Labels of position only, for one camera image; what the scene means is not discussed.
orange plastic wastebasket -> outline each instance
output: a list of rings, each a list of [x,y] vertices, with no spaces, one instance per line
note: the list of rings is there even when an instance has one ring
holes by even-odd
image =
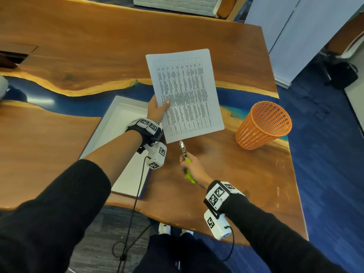
[[[253,105],[248,116],[235,134],[239,146],[253,150],[287,135],[292,128],[288,113],[270,101],[260,101]]]

green handle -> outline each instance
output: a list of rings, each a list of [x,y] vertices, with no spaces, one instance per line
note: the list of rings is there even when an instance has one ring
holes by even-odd
[[[191,162],[191,159],[187,158],[187,159],[185,159],[185,162],[190,163],[190,162]],[[185,169],[185,170],[184,170],[184,172],[186,173],[186,177],[187,177],[187,179],[188,179],[189,181],[191,181],[193,184],[194,184],[194,183],[196,183],[196,182],[194,181],[194,179],[192,178],[192,176],[191,176],[191,174],[190,174],[190,172],[189,172],[189,170],[188,170],[188,169]]]

shoe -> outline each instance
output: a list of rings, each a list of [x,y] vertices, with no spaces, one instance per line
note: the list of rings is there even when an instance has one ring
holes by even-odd
[[[181,233],[181,235],[183,235],[184,233],[190,233],[191,235],[193,235],[193,232],[192,232],[192,231],[182,229],[182,233]]]
[[[171,226],[163,223],[159,223],[158,234],[171,234]]]

black sleeve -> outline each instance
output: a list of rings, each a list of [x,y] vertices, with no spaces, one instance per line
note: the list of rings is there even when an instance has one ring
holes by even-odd
[[[36,199],[0,218],[0,272],[65,272],[110,192],[98,165],[75,162]]]
[[[212,182],[207,192],[217,182]],[[239,228],[273,273],[345,272],[297,232],[274,215],[250,203],[241,194],[231,194],[222,203],[219,211]]]

person's left arm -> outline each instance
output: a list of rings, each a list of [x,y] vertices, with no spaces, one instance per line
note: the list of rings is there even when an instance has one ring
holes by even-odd
[[[169,102],[155,96],[148,118],[160,123]],[[65,272],[73,249],[105,204],[142,136],[129,130],[76,161],[34,200],[0,218],[0,272]]]

